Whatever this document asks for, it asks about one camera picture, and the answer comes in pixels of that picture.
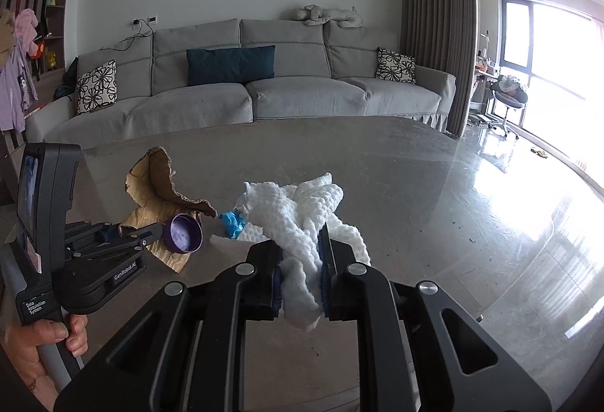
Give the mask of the person's left hand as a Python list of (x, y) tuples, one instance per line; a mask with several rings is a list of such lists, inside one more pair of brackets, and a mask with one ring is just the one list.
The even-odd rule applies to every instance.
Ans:
[(2, 349), (16, 374), (33, 397), (52, 411), (59, 392), (42, 363), (39, 349), (51, 344), (65, 344), (74, 357), (88, 350), (88, 317), (69, 315), (68, 323), (39, 320), (23, 326), (12, 320), (1, 337)]

